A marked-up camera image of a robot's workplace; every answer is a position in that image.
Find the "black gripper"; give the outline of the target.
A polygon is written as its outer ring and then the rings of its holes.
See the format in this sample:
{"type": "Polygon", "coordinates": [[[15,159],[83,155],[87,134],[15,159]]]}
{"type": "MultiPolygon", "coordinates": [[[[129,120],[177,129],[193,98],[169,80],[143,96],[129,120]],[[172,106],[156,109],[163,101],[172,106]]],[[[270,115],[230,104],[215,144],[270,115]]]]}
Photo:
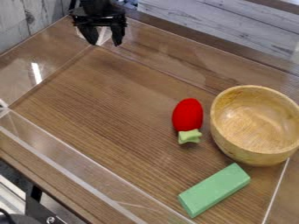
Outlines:
{"type": "Polygon", "coordinates": [[[99,41],[99,32],[93,26],[111,26],[113,44],[121,45],[127,14],[111,0],[71,0],[69,15],[80,34],[92,45],[99,41]]]}

